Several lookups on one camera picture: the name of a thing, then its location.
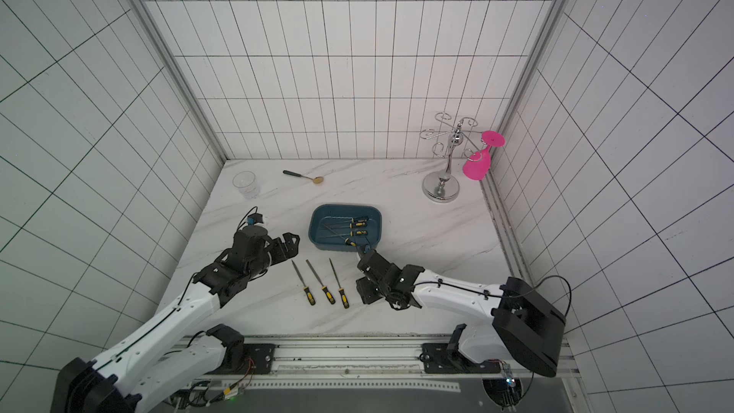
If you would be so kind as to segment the crossing yellow file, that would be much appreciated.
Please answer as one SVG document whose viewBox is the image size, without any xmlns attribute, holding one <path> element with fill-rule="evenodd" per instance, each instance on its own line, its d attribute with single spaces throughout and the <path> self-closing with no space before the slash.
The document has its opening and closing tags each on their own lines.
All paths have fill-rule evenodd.
<svg viewBox="0 0 734 413">
<path fill-rule="evenodd" d="M 368 222 L 366 221 L 357 221 L 357 222 L 351 222 L 351 223 L 345 223 L 345 224 L 333 224 L 333 225 L 324 225 L 326 229 L 360 229 L 365 228 L 368 226 Z"/>
</svg>

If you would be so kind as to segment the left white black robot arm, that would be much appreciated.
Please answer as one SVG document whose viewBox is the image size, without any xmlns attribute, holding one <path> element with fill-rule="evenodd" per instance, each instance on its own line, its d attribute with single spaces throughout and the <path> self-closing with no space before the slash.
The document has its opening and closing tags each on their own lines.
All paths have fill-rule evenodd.
<svg viewBox="0 0 734 413">
<path fill-rule="evenodd" d="M 243 336 L 225 324 L 206 330 L 183 350 L 173 347 L 224 308 L 269 267 L 297 256 L 300 238 L 271 237 L 252 219 L 230 248 L 142 327 L 91 361 L 75 358 L 58 373 L 53 412 L 148 412 L 200 376 L 248 373 L 254 361 Z"/>
</svg>

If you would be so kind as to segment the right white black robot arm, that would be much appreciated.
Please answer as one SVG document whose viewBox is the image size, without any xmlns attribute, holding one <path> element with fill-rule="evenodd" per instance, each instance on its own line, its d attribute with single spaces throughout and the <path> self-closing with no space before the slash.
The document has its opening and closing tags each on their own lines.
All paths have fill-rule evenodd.
<svg viewBox="0 0 734 413">
<path fill-rule="evenodd" d="M 497 374 L 515 361 L 529 372 L 558 372 L 566 316 L 518 277 L 483 285 L 448 278 L 421 266 L 403 268 L 361 248 L 356 281 L 365 305 L 385 300 L 395 311 L 435 308 L 461 315 L 447 343 L 426 343 L 419 355 L 431 374 Z"/>
</svg>

